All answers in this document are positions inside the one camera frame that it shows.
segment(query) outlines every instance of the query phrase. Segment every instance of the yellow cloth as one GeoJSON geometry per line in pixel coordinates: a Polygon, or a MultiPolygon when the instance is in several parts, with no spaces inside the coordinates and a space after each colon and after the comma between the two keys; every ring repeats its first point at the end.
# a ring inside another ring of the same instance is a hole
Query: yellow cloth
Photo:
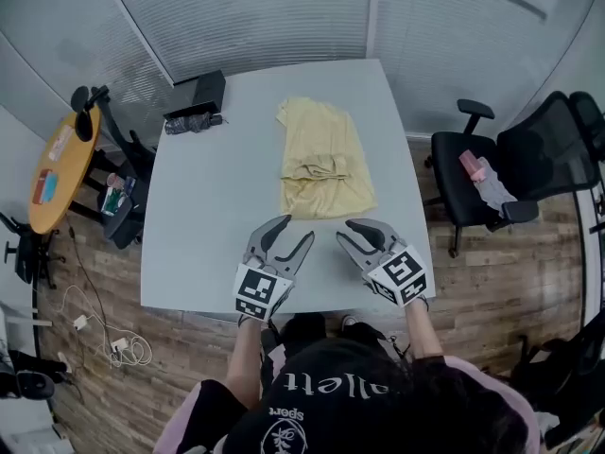
{"type": "Polygon", "coordinates": [[[285,126],[282,213],[334,218],[376,206],[370,172],[348,113],[308,97],[280,105],[285,126]]]}

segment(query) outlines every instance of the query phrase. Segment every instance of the white cable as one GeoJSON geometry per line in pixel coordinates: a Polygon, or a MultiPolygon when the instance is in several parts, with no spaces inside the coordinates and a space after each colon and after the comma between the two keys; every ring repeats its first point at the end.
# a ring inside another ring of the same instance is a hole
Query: white cable
{"type": "Polygon", "coordinates": [[[55,311],[56,313],[62,313],[62,311],[65,309],[65,299],[67,298],[67,293],[72,288],[77,289],[80,292],[80,294],[84,297],[84,299],[88,303],[88,306],[93,311],[93,314],[90,315],[89,317],[87,317],[86,320],[95,318],[99,322],[99,324],[103,327],[103,342],[96,347],[95,355],[98,354],[99,348],[102,347],[103,355],[110,362],[110,366],[116,367],[116,368],[120,368],[122,365],[145,366],[153,360],[153,351],[151,350],[151,346],[149,345],[149,342],[145,338],[143,338],[141,335],[137,335],[136,333],[134,333],[133,331],[130,331],[129,329],[121,329],[121,328],[117,328],[115,326],[111,326],[110,324],[104,323],[103,320],[101,319],[101,317],[96,312],[95,307],[93,306],[91,301],[88,299],[88,296],[86,295],[86,293],[75,284],[70,285],[65,290],[65,292],[63,294],[63,300],[61,302],[59,309],[56,309],[52,305],[50,306],[50,308],[53,311],[55,311]],[[127,339],[129,346],[127,348],[124,348],[122,350],[117,350],[115,352],[108,351],[109,348],[107,347],[107,345],[109,342],[108,342],[107,335],[106,335],[106,328],[110,328],[114,331],[119,331],[121,333],[129,333],[131,335],[131,338],[127,339]],[[140,355],[137,355],[135,353],[135,351],[134,351],[135,347],[141,348],[140,355]]]}

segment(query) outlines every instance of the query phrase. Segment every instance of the black t-shirt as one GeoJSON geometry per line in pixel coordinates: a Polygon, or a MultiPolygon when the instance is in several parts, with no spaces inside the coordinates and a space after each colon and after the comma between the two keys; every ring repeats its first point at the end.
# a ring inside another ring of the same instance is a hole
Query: black t-shirt
{"type": "Polygon", "coordinates": [[[401,442],[393,386],[402,375],[366,345],[319,341],[285,363],[253,410],[220,383],[202,382],[178,452],[217,442],[225,454],[390,451],[401,442]]]}

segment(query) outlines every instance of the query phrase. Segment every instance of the wooden floor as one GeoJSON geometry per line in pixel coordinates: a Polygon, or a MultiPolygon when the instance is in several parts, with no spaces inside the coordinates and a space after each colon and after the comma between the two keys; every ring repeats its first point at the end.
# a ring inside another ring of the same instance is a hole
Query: wooden floor
{"type": "MultiPolygon", "coordinates": [[[[423,198],[437,196],[432,171],[423,166],[427,145],[410,146],[423,198]]],[[[92,199],[86,192],[81,195],[82,200],[92,199]]],[[[543,201],[540,208],[537,223],[492,235],[481,227],[466,229],[457,259],[447,253],[453,227],[443,210],[426,209],[437,285],[430,315],[447,354],[500,373],[519,357],[518,335],[527,334],[537,342],[577,332],[582,265],[574,200],[561,196],[543,201]]],[[[195,383],[225,375],[236,328],[196,313],[141,307],[141,247],[117,251],[96,224],[74,215],[69,220],[108,322],[146,337],[153,361],[143,367],[110,368],[106,359],[95,356],[103,338],[98,324],[83,330],[78,342],[72,322],[80,314],[90,315],[90,308],[77,292],[68,294],[62,313],[55,312],[70,284],[83,288],[96,305],[63,222],[54,248],[67,258],[66,264],[54,265],[58,289],[40,285],[38,295],[41,318],[54,322],[54,327],[41,331],[41,350],[46,358],[65,353],[77,367],[79,391],[60,385],[53,400],[55,413],[77,452],[150,452],[195,383]]],[[[398,309],[389,316],[368,311],[356,315],[397,336],[400,347],[407,345],[398,309]]],[[[337,315],[329,318],[335,327],[337,315]]]]}

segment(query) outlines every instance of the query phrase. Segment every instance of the pink bottle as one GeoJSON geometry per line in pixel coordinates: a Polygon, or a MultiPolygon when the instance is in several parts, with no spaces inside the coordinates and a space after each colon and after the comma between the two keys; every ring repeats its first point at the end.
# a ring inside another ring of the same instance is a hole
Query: pink bottle
{"type": "Polygon", "coordinates": [[[485,167],[481,165],[469,149],[464,151],[459,159],[473,182],[483,182],[485,180],[485,167]]]}

